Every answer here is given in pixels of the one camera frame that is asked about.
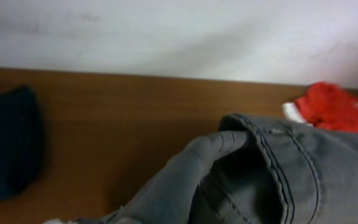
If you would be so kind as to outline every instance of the wall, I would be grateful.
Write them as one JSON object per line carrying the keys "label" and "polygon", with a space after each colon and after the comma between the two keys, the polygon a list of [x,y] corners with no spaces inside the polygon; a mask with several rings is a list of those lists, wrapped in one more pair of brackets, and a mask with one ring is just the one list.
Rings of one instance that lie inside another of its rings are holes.
{"label": "wall", "polygon": [[0,67],[358,87],[358,0],[0,0]]}

